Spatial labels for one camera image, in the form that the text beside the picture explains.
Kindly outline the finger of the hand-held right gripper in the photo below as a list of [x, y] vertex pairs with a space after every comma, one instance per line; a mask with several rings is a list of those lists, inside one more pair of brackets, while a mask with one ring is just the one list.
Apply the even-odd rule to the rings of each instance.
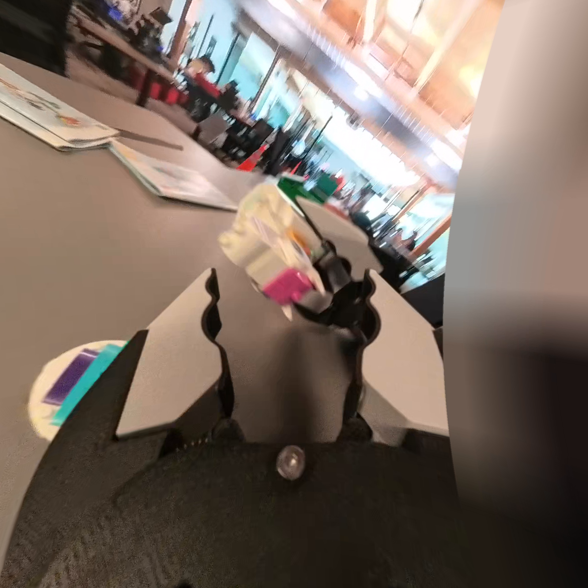
[[366, 270], [381, 273], [383, 266], [363, 231], [349, 220], [305, 198], [297, 198], [296, 204], [317, 234], [333, 245], [336, 253], [350, 263], [353, 278], [362, 278]]
[[295, 310], [316, 324], [334, 327], [355, 327], [362, 319], [369, 293], [367, 276], [357, 281], [351, 265], [340, 256], [324, 256], [314, 264], [325, 293], [313, 290], [294, 303]]

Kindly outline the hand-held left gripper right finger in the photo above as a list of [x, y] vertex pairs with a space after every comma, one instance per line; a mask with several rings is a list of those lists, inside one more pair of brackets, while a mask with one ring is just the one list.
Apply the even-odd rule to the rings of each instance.
[[408, 433], [449, 439], [445, 373], [435, 330], [375, 270], [364, 273], [342, 423], [363, 420], [378, 443]]

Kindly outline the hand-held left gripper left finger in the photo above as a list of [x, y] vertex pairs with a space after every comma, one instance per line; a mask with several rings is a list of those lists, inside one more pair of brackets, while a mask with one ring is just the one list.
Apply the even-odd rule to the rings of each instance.
[[116, 428], [119, 439], [174, 432], [197, 439], [230, 419], [235, 394], [217, 271], [206, 269], [146, 329]]

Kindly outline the lego instruction booklet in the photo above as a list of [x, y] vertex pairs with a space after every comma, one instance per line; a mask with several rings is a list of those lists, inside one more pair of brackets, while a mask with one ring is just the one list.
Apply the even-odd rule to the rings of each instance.
[[79, 112], [1, 65], [1, 118], [58, 151], [108, 146], [119, 131]]
[[232, 200], [199, 172], [151, 158], [119, 141], [112, 141], [109, 150], [145, 188], [160, 198], [219, 210], [238, 210]]

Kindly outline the orange cone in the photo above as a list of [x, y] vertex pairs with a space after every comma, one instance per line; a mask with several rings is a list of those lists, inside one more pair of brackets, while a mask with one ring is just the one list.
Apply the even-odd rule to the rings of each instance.
[[268, 143], [262, 144], [256, 151], [252, 152], [241, 164], [239, 164], [236, 170], [251, 173], [268, 148]]

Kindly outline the long wooden table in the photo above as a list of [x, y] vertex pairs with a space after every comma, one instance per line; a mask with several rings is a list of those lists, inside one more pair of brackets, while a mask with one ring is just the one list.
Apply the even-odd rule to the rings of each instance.
[[71, 15], [81, 33], [102, 44], [103, 54], [124, 56], [134, 67], [142, 69], [142, 77], [135, 78], [135, 105], [146, 107], [151, 99], [171, 105], [185, 103], [187, 92], [164, 59], [152, 59], [145, 55], [120, 32], [108, 27], [104, 21], [93, 18], [77, 5], [72, 8]]

